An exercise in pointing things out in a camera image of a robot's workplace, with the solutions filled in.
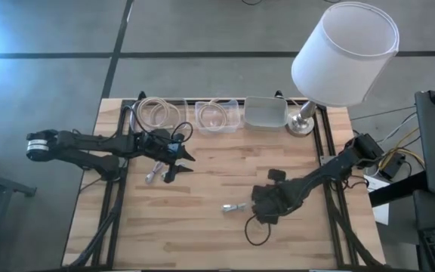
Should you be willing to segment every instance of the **butcher block tabletop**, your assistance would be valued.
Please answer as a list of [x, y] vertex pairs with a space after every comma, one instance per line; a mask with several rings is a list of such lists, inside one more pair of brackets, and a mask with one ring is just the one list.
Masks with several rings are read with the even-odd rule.
[[[122, 99], [102, 100], [94, 134], [110, 136], [116, 130], [121, 104]], [[193, 106], [189, 111], [189, 121], [195, 124]], [[347, 109], [328, 108], [327, 112], [335, 148], [340, 151], [353, 137]], [[325, 144], [322, 123], [318, 126]], [[196, 158], [195, 162], [185, 161], [194, 172], [179, 173], [170, 184], [162, 181], [160, 173], [152, 184], [146, 184], [145, 177], [155, 162], [146, 157], [130, 160], [113, 269], [336, 268], [321, 186], [302, 207], [271, 226], [270, 238], [262, 246], [248, 243], [244, 233], [245, 222], [252, 216], [252, 187], [273, 183], [267, 179], [269, 169], [282, 169], [288, 178], [299, 178], [319, 167], [312, 135], [296, 138], [285, 129], [251, 131], [241, 124], [229, 134], [203, 135], [195, 130], [185, 146]], [[86, 172], [82, 187], [98, 177], [95, 171]], [[79, 195], [63, 265], [74, 261], [95, 234], [105, 185], [97, 182]], [[384, 262], [366, 186], [346, 190], [345, 196], [353, 230], [372, 255]], [[224, 204], [244, 202], [244, 211], [221, 210]], [[255, 219], [248, 226], [254, 243], [264, 240], [267, 231], [267, 225]], [[103, 243], [103, 260], [109, 236], [110, 231]], [[342, 232], [340, 237], [347, 260]]]

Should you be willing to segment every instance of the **gray floor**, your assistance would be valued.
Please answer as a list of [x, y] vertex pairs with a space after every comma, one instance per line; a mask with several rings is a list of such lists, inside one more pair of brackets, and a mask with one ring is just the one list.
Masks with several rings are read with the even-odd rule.
[[[126, 0], [0, 0], [0, 53], [112, 52]], [[435, 0], [370, 0], [396, 21], [401, 51], [435, 51]], [[124, 52], [298, 51], [321, 13], [321, 0], [137, 0]], [[292, 59], [124, 59], [110, 97], [139, 91], [166, 97], [298, 96]], [[110, 59], [0, 59], [0, 175], [37, 186], [35, 198], [15, 196], [0, 236], [0, 271], [58, 267], [82, 171], [62, 162], [25, 157], [28, 132], [94, 126]], [[435, 89], [435, 57], [396, 57], [369, 99], [351, 107], [354, 129], [382, 139], [413, 112], [413, 94]], [[391, 148], [417, 127], [411, 121], [384, 144]], [[420, 142], [411, 150], [421, 154]], [[412, 162], [414, 172], [419, 171]], [[406, 174], [402, 169], [401, 176]], [[415, 268], [414, 218], [409, 199], [391, 206], [379, 226], [387, 262]], [[393, 235], [399, 230], [401, 234]]]

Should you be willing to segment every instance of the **black metal frame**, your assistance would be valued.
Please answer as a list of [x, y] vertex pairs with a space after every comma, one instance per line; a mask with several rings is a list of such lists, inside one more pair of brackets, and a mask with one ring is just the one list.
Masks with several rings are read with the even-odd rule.
[[[211, 99], [188, 98], [188, 99], [186, 99], [186, 102], [188, 105], [194, 105], [198, 101], [209, 102], [210, 100]], [[244, 104], [244, 99], [242, 99], [242, 98], [237, 99], [237, 101], [238, 101], [239, 105]], [[121, 108], [123, 108], [125, 105], [131, 105], [134, 102], [135, 102], [135, 100], [123, 100]], [[307, 102], [307, 100], [296, 100], [295, 102], [297, 102], [298, 104], [304, 104], [305, 102]], [[288, 103], [288, 105], [294, 105], [294, 103], [290, 100], [287, 100], [287, 103]], [[329, 149], [329, 155], [334, 156], [334, 155], [336, 155], [335, 146], [333, 144], [332, 130], [330, 128], [327, 110], [325, 107], [319, 107], [318, 111], [321, 113], [321, 116], [322, 116], [326, 141], [327, 141], [327, 145], [328, 145], [328, 149]], [[313, 128], [313, 137], [315, 140], [316, 155], [317, 155], [318, 160], [320, 160], [320, 157], [324, 156], [325, 153], [323, 151], [322, 140], [320, 137], [320, 131], [318, 128], [316, 114], [313, 116], [313, 119], [314, 119], [315, 124], [316, 124], [315, 127]], [[121, 116], [119, 117], [119, 124], [117, 126], [117, 134], [122, 135], [124, 124], [125, 124], [125, 114], [121, 114]], [[112, 207], [112, 210], [110, 211], [110, 213], [109, 213], [110, 199], [112, 196], [112, 190], [113, 190], [114, 183], [109, 182], [106, 184], [105, 193], [103, 195], [102, 208], [101, 208], [101, 212], [100, 212], [100, 221], [99, 221], [98, 231], [95, 234], [94, 238], [92, 239], [92, 242], [87, 247], [87, 250], [88, 250], [87, 256], [88, 257], [86, 258], [85, 263], [87, 262], [88, 258], [91, 255], [93, 255], [93, 258], [91, 260], [91, 266], [83, 266], [85, 264], [83, 264], [83, 265], [80, 264], [78, 266], [68, 266], [68, 267], [61, 267], [61, 268], [54, 269], [54, 270], [45, 270], [45, 272], [51, 272], [51, 271], [53, 271], [53, 272], [70, 272], [70, 271], [92, 272], [92, 271], [102, 271], [102, 270], [112, 270], [113, 269], [113, 262], [114, 262], [115, 253], [116, 253], [117, 237], [119, 234], [120, 214], [122, 212], [123, 196], [124, 196], [124, 192], [125, 192], [125, 185], [127, 182], [127, 170], [128, 170], [128, 165], [126, 165], [126, 167], [123, 171], [124, 174], [121, 177], [121, 179], [116, 182], [119, 184], [119, 190], [117, 193], [115, 204]], [[343, 256], [343, 252], [341, 249], [340, 237], [338, 235], [337, 223], [330, 215], [331, 214], [331, 205], [334, 205], [334, 203], [332, 201], [330, 201], [330, 199], [332, 199], [332, 191], [331, 191], [329, 184], [324, 184], [323, 190], [325, 191], [325, 201], [326, 201], [326, 205], [327, 205], [327, 212], [328, 212], [329, 223], [330, 223], [330, 231], [332, 234], [332, 243], [333, 243], [333, 247], [335, 250], [335, 259], [336, 259], [337, 267], [343, 267], [346, 264], [344, 263], [344, 256]], [[348, 215], [347, 204], [345, 201], [345, 195], [344, 195], [343, 190], [338, 190], [338, 202], [339, 202], [338, 208], [340, 209], [341, 214], [344, 217], [344, 220], [349, 224], [350, 218]], [[100, 256], [102, 253], [102, 240], [104, 238], [106, 231], [110, 227], [110, 225], [112, 225], [112, 230], [111, 230], [111, 234], [110, 234], [110, 242], [109, 242], [109, 249], [108, 249], [108, 253], [107, 253], [107, 257], [106, 257], [106, 262], [105, 262], [105, 264], [100, 264]], [[347, 240], [347, 245], [348, 245], [348, 252], [350, 255], [351, 265], [358, 265], [358, 260], [357, 260], [355, 248], [353, 247], [353, 245], [351, 244], [351, 242], [349, 240]]]

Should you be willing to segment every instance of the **lamp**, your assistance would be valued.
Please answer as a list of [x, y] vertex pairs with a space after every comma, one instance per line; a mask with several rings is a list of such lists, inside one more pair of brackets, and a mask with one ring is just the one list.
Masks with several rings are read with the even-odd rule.
[[292, 64], [293, 82], [310, 100], [289, 113], [290, 133], [313, 130], [317, 104], [362, 103], [398, 48], [399, 30], [382, 10], [359, 2], [328, 8]]

